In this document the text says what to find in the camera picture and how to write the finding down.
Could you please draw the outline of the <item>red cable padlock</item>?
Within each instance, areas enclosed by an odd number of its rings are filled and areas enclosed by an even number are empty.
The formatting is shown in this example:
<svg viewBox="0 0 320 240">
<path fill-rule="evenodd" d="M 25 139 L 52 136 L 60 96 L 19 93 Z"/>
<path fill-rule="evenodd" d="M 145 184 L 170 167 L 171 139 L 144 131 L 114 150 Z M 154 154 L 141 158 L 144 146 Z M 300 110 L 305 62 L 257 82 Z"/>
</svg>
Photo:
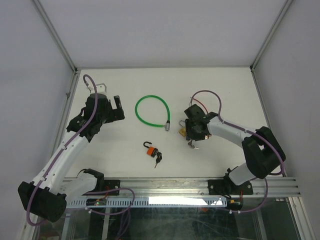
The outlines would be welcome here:
<svg viewBox="0 0 320 240">
<path fill-rule="evenodd" d="M 196 125 L 199 126 L 199 128 L 201 128 L 201 135 L 203 136 L 204 140 L 207 140 L 211 135 L 209 134 L 209 130 L 207 127 L 207 123 L 205 122 L 205 118 L 206 115 L 209 113 L 208 109 L 206 108 L 206 106 L 199 101 L 198 99 L 194 98 L 193 99 L 198 105 L 201 106 L 201 109 L 203 110 L 203 115 L 197 118 L 196 120 Z"/>
</svg>

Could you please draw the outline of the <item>brass padlock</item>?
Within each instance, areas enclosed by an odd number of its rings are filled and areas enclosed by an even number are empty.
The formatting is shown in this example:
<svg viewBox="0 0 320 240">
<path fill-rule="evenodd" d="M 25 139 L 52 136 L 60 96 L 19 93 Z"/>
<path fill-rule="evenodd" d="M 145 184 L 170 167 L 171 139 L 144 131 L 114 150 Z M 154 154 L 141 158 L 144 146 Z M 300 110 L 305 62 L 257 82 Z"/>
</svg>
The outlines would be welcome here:
<svg viewBox="0 0 320 240">
<path fill-rule="evenodd" d="M 179 134 L 180 134 L 181 136 L 183 136 L 184 138 L 186 138 L 186 137 L 187 137 L 187 131 L 186 131 L 185 121 L 184 121 L 184 120 L 180 120 L 180 121 L 178 122 L 178 124 L 180 125 L 180 130 L 178 131 Z"/>
</svg>

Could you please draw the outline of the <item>green cable lock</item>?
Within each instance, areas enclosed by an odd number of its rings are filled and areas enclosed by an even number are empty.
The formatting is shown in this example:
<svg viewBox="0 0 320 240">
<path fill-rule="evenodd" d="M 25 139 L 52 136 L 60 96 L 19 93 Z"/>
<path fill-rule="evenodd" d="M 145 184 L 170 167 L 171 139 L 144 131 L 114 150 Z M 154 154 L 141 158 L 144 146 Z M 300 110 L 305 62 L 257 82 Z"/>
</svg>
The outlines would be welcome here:
<svg viewBox="0 0 320 240">
<path fill-rule="evenodd" d="M 172 111 L 169 103 L 156 94 L 143 94 L 136 99 L 133 115 L 139 127 L 169 132 Z"/>
</svg>

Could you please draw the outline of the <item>orange black padlock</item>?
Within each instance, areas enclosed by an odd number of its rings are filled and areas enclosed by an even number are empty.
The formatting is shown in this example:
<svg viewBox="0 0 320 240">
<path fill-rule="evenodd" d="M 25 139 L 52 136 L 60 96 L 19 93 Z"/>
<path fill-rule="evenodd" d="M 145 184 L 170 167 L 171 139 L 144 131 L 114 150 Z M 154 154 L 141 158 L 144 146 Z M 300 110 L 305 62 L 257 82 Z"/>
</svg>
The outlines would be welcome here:
<svg viewBox="0 0 320 240">
<path fill-rule="evenodd" d="M 149 141 L 145 141 L 145 142 L 143 143 L 143 146 L 144 146 L 145 148 L 147 148 L 146 154 L 149 155 L 149 156 L 152 157 L 152 158 L 154 158 L 154 157 L 158 154 L 158 152 L 159 152 L 159 150 L 158 150 L 156 147 L 153 147 L 152 143 L 149 142 Z"/>
</svg>

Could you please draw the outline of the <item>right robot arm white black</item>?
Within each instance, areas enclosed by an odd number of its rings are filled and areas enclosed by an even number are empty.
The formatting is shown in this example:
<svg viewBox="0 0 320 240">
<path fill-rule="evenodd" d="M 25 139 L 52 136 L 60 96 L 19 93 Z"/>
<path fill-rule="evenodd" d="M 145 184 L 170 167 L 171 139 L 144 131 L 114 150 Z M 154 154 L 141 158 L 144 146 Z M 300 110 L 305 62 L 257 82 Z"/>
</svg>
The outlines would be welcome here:
<svg viewBox="0 0 320 240">
<path fill-rule="evenodd" d="M 286 155 L 273 132 L 265 126 L 249 129 L 225 121 L 215 112 L 205 113 L 197 104 L 184 111 L 186 139 L 202 141 L 211 136 L 223 138 L 243 150 L 245 163 L 226 174 L 223 187 L 230 194 L 241 189 L 242 184 L 252 179 L 264 179 L 280 167 L 284 171 Z"/>
</svg>

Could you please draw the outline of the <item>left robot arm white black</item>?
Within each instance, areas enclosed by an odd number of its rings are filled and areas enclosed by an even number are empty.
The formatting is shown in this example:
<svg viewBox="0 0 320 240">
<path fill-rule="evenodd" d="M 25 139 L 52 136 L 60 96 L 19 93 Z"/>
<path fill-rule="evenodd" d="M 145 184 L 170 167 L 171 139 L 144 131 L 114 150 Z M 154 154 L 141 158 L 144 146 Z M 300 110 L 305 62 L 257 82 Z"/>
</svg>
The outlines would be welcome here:
<svg viewBox="0 0 320 240">
<path fill-rule="evenodd" d="M 67 204 L 88 192 L 100 194 L 105 188 L 104 174 L 91 168 L 69 183 L 63 184 L 82 150 L 99 133 L 104 124 L 125 119 L 121 99 L 114 96 L 116 108 L 103 93 L 92 93 L 80 113 L 68 124 L 63 140 L 46 166 L 31 182 L 23 181 L 18 194 L 23 208 L 49 222 L 57 222 Z"/>
</svg>

